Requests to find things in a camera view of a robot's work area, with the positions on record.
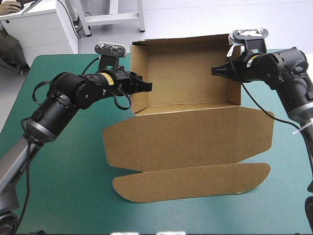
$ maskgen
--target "person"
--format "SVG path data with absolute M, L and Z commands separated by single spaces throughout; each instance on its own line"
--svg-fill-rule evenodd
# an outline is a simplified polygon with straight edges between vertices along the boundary
M 11 12 L 19 12 L 21 4 L 17 1 L 4 1 L 0 0 L 0 16 L 6 15 Z M 19 41 L 9 35 L 5 28 L 0 30 L 0 58 L 12 67 L 24 67 L 26 61 L 23 53 L 23 48 Z

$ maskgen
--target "white cable tie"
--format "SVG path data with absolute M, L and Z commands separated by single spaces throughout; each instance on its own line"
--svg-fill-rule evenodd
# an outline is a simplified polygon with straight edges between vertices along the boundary
M 242 43 L 234 43 L 231 47 L 230 47 L 230 49 L 229 49 L 229 51 L 228 51 L 228 53 L 227 53 L 227 57 L 230 57 L 232 54 L 233 54 L 233 51 L 234 51 L 234 48 L 235 48 L 235 46 L 244 46 L 244 44 L 242 44 Z
M 304 126 L 300 127 L 298 130 L 295 130 L 292 134 L 299 134 L 301 131 L 303 131 L 305 128 L 307 128 L 308 126 L 313 125 L 313 118 L 310 119 L 311 121 L 307 124 L 305 124 Z

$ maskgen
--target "person's hand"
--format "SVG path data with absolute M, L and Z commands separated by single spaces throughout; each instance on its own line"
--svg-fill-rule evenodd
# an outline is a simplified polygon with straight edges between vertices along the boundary
M 0 16 L 9 14 L 10 12 L 19 12 L 21 4 L 17 1 L 5 1 L 0 4 Z

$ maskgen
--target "person's knee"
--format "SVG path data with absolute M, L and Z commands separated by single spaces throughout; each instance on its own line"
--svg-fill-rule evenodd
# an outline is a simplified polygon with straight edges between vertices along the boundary
M 5 43 L 5 46 L 8 53 L 12 53 L 14 55 L 19 55 L 23 51 L 21 44 L 16 39 L 8 40 Z
M 25 65 L 23 49 L 17 39 L 9 38 L 4 42 L 1 42 L 1 44 L 0 54 L 3 55 L 3 59 L 9 61 L 12 64 L 17 64 L 20 66 Z

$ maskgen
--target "desk drawer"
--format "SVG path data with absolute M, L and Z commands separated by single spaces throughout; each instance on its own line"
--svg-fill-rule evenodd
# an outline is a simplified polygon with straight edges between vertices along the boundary
M 52 28 L 29 33 L 12 34 L 23 48 L 37 47 L 54 43 L 67 42 L 67 36 L 63 28 Z
M 69 42 L 55 43 L 39 47 L 24 48 L 24 55 L 29 66 L 32 65 L 34 59 L 40 55 L 58 55 L 58 54 L 73 54 L 73 50 Z
M 56 12 L 9 19 L 8 22 L 3 20 L 1 23 L 11 35 L 62 27 Z

